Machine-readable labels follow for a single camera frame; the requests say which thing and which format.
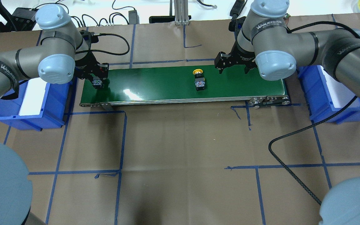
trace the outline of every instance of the green conveyor belt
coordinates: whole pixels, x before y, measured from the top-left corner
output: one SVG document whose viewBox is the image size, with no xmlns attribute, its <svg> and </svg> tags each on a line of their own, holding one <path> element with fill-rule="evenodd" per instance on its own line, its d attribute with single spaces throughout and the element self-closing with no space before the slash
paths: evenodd
<svg viewBox="0 0 360 225">
<path fill-rule="evenodd" d="M 204 70 L 204 91 L 195 90 L 193 71 L 197 68 Z M 96 90 L 85 81 L 80 105 L 247 100 L 286 95 L 283 80 L 263 80 L 258 69 L 244 74 L 241 65 L 226 68 L 222 74 L 213 65 L 136 68 L 110 70 L 109 85 L 103 90 Z"/>
</svg>

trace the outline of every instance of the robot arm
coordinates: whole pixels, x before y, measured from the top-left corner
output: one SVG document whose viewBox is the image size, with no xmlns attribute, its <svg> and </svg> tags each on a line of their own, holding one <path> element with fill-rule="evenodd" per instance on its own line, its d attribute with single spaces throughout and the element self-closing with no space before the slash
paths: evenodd
<svg viewBox="0 0 360 225">
<path fill-rule="evenodd" d="M 288 5 L 288 0 L 255 0 L 232 52 L 220 52 L 215 67 L 223 70 L 234 64 L 231 60 L 241 59 L 247 72 L 255 62 L 263 79 L 275 81 L 292 75 L 297 66 L 322 65 L 335 80 L 360 97 L 357 34 L 344 29 L 289 33 L 283 20 Z"/>
<path fill-rule="evenodd" d="M 53 84 L 67 83 L 73 75 L 91 82 L 107 77 L 108 64 L 99 64 L 87 52 L 93 33 L 80 33 L 61 6 L 42 7 L 36 20 L 43 29 L 40 46 L 0 53 L 0 98 L 12 88 L 17 93 L 19 81 L 36 77 Z M 93 85 L 102 87 L 101 82 Z"/>
</svg>

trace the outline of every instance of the cable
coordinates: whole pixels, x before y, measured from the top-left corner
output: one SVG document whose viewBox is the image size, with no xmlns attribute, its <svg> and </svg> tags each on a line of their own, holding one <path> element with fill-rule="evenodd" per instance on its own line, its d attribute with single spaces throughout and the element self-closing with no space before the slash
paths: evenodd
<svg viewBox="0 0 360 225">
<path fill-rule="evenodd" d="M 78 51 L 78 52 L 76 52 L 76 54 L 88 53 L 88 52 L 99 52 L 99 53 L 106 53 L 106 54 L 114 55 L 114 56 L 122 56 L 122 55 L 126 55 L 130 51 L 129 42 L 124 37 L 120 36 L 119 34 L 104 34 L 104 33 L 101 33 L 101 34 L 96 35 L 96 36 L 115 36 L 115 37 L 119 37 L 119 38 L 123 39 L 124 42 L 126 42 L 127 51 L 125 51 L 124 53 L 113 53 L 113 52 L 107 52 L 107 51 L 104 51 L 104 50 L 89 49 L 89 50 L 84 50 L 84 51 Z"/>
<path fill-rule="evenodd" d="M 81 19 L 83 20 L 83 25 L 84 25 L 84 26 L 86 26 L 86 22 L 84 22 L 84 16 L 90 17 L 92 20 L 94 20 L 94 22 L 95 22 L 95 23 L 97 24 L 97 26 L 98 26 L 98 22 L 97 22 L 92 16 L 87 15 L 87 14 L 83 14 L 83 15 L 81 15 Z"/>
<path fill-rule="evenodd" d="M 83 22 L 81 21 L 81 19 L 80 19 L 79 17 L 76 17 L 76 16 L 71 16 L 71 17 L 72 17 L 72 18 L 75 18 L 76 21 L 77 21 L 77 19 L 78 19 L 78 22 L 80 22 L 81 27 L 84 27 L 84 24 L 83 24 Z"/>
<path fill-rule="evenodd" d="M 112 17 L 112 23 L 113 23 L 113 18 L 115 18 L 116 16 L 121 16 L 121 17 L 123 17 L 123 18 L 124 18 L 124 20 L 126 20 L 127 25 L 129 25 L 129 24 L 130 24 L 130 23 L 129 23 L 129 21 L 126 19 L 126 17 L 125 17 L 125 16 L 123 16 L 123 14 L 118 13 L 118 12 L 116 12 L 116 14 L 115 14 L 115 15 L 113 15 L 113 17 Z"/>
<path fill-rule="evenodd" d="M 71 18 L 77 22 L 78 27 L 81 27 L 79 21 L 75 17 L 71 17 Z"/>
<path fill-rule="evenodd" d="M 105 20 L 106 24 L 109 24 L 108 21 L 105 18 L 100 19 L 99 25 L 101 26 L 101 21 Z"/>
<path fill-rule="evenodd" d="M 218 6 L 216 6 L 216 5 L 208 5 L 208 4 L 205 4 L 205 3 L 201 2 L 201 0 L 197 0 L 197 2 L 198 2 L 199 4 L 201 4 L 201 5 L 203 5 L 203 6 L 218 8 Z"/>
<path fill-rule="evenodd" d="M 302 182 L 301 179 L 299 179 L 299 178 L 297 177 L 297 175 L 295 175 L 294 172 L 273 152 L 273 150 L 272 150 L 272 144 L 273 144 L 274 142 L 280 140 L 280 139 L 289 137 L 289 136 L 294 135 L 294 134 L 298 134 L 298 133 L 300 133 L 300 132 L 302 132 L 302 131 L 306 131 L 306 130 L 308 130 L 308 129 L 310 129 L 310 128 L 316 127 L 316 126 L 319 125 L 319 124 L 322 124 L 322 123 L 324 123 L 324 122 L 326 122 L 326 121 L 331 120 L 332 118 L 336 117 L 337 115 L 339 115 L 340 113 L 342 113 L 344 110 L 346 110 L 357 98 L 358 98 L 357 96 L 355 96 L 354 98 L 352 98 L 352 100 L 351 100 L 350 102 L 348 102 L 348 104 L 346 104 L 342 109 L 340 109 L 340 110 L 339 110 L 338 112 L 336 112 L 335 114 L 327 117 L 326 119 L 324 119 L 324 120 L 322 120 L 322 121 L 319 121 L 319 122 L 317 122 L 317 123 L 315 123 L 315 124 L 312 124 L 312 125 L 310 125 L 310 126 L 307 126 L 307 127 L 305 127 L 305 128 L 302 128 L 302 129 L 300 129 L 300 130 L 298 130 L 298 131 L 294 131 L 294 132 L 292 132 L 292 133 L 283 135 L 283 136 L 281 136 L 281 137 L 277 137 L 277 138 L 271 140 L 270 143 L 269 143 L 269 147 L 268 147 L 268 148 L 269 148 L 270 154 L 273 155 L 273 157 L 277 160 L 277 162 L 279 162 L 280 165 L 282 165 L 283 168 L 286 169 L 286 171 L 289 172 L 289 174 L 291 174 L 291 176 L 304 188 L 304 190 L 305 190 L 306 192 L 308 192 L 309 195 L 311 195 L 311 197 L 312 197 L 319 205 L 322 204 L 322 202 L 320 201 L 320 199 L 319 199 L 319 198 L 304 184 L 304 182 Z"/>
<path fill-rule="evenodd" d="M 124 7 L 121 7 L 121 8 L 114 8 L 113 7 L 113 4 L 115 4 L 116 0 L 113 1 L 112 3 L 112 9 L 114 10 L 121 10 L 121 9 L 124 9 L 124 8 L 133 8 L 133 10 L 136 10 L 136 8 L 134 8 L 133 6 L 124 6 Z"/>
<path fill-rule="evenodd" d="M 54 3 L 54 2 L 51 2 L 51 3 L 44 3 L 44 4 L 41 4 L 41 5 L 36 6 L 34 9 L 36 9 L 36 8 L 38 8 L 38 7 L 40 7 L 40 6 L 48 5 L 48 4 L 57 4 L 57 5 L 62 5 L 62 6 L 65 6 L 65 7 L 66 7 L 66 9 L 67 9 L 67 14 L 69 14 L 69 8 L 68 8 L 66 5 L 62 4 L 62 3 Z"/>
<path fill-rule="evenodd" d="M 345 24 L 341 24 L 341 23 L 337 23 L 337 22 L 333 22 L 333 21 L 318 21 L 318 22 L 306 24 L 306 25 L 301 26 L 301 27 L 294 28 L 294 29 L 292 29 L 292 30 L 289 30 L 288 32 L 289 32 L 289 33 L 293 33 L 294 31 L 302 30 L 302 29 L 304 29 L 304 28 L 316 26 L 316 25 L 319 25 L 319 24 L 336 25 L 336 26 L 342 27 L 342 28 L 344 28 L 345 30 L 349 31 L 351 34 L 353 34 L 356 38 L 359 38 L 359 39 L 360 39 L 359 34 L 357 34 L 357 33 L 356 33 L 354 30 L 352 30 L 350 27 L 346 26 Z"/>
</svg>

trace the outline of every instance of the blue plastic bin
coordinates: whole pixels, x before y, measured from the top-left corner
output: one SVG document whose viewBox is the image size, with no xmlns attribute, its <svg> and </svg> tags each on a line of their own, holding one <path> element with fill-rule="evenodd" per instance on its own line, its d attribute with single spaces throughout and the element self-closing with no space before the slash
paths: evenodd
<svg viewBox="0 0 360 225">
<path fill-rule="evenodd" d="M 326 78 L 324 77 L 320 66 L 300 67 L 298 78 L 301 81 L 302 88 L 305 92 L 306 101 L 309 104 L 311 116 L 310 119 L 315 123 L 338 112 L 342 107 L 335 107 L 330 95 Z M 351 98 L 354 96 L 348 89 L 345 94 L 350 93 Z M 360 121 L 360 98 L 354 104 L 348 107 L 337 117 L 327 121 L 341 124 L 343 122 Z"/>
<path fill-rule="evenodd" d="M 0 121 L 18 130 L 36 130 L 60 128 L 63 126 L 63 114 L 68 97 L 69 85 L 50 84 L 45 87 L 40 114 L 19 116 L 23 103 L 27 83 L 20 86 L 19 98 L 14 100 L 0 100 Z"/>
</svg>

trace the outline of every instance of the yellow button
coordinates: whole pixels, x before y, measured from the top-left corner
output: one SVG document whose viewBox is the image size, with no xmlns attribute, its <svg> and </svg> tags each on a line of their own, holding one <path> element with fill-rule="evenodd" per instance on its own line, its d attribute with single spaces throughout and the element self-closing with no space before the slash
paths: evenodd
<svg viewBox="0 0 360 225">
<path fill-rule="evenodd" d="M 203 73 L 204 71 L 203 70 L 201 70 L 201 69 L 196 69 L 196 70 L 194 70 L 193 72 L 192 72 L 192 74 L 196 74 L 196 73 Z"/>
</svg>

